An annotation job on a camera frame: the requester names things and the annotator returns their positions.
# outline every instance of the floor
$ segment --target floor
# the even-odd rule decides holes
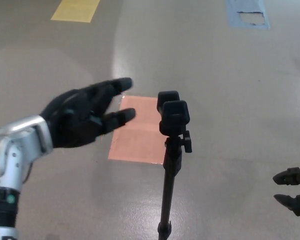
[[[229,27],[224,0],[101,0],[91,23],[51,21],[59,3],[0,1],[0,126],[111,78],[134,79],[127,95],[177,90],[193,153],[170,239],[300,240],[300,217],[273,198],[300,187],[272,181],[300,167],[300,0],[265,0],[271,29]],[[164,169],[108,160],[111,140],[35,163],[21,240],[158,239]]]

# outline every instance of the robotic hand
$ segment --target robotic hand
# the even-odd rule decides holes
[[[112,99],[132,84],[130,78],[120,78],[73,89],[53,99],[40,115],[0,127],[0,240],[18,240],[19,196],[34,161],[54,148],[93,143],[132,120],[133,108],[106,113]]]
[[[273,177],[278,185],[299,185],[300,184],[300,168],[288,168],[286,171],[280,172]],[[300,216],[300,195],[292,198],[288,195],[276,194],[274,198],[283,206],[293,211],[296,216]]]

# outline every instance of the black tripod stand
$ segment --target black tripod stand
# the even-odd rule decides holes
[[[167,240],[172,232],[170,218],[175,177],[181,169],[182,146],[186,153],[192,152],[191,138],[186,125],[190,122],[187,103],[180,100],[177,91],[162,91],[158,94],[156,106],[161,115],[159,129],[168,136],[165,141],[163,167],[165,169],[161,220],[158,226],[159,240]]]

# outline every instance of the green light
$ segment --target green light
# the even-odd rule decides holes
[[[6,201],[9,203],[9,204],[14,204],[16,202],[16,198],[15,196],[13,195],[9,195],[7,198],[6,198]]]

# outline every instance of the adjustment knob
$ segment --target adjustment knob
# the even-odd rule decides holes
[[[191,137],[190,137],[190,132],[187,130],[183,134],[183,143],[182,145],[184,146],[184,151],[186,153],[192,153],[192,142],[191,142]]]

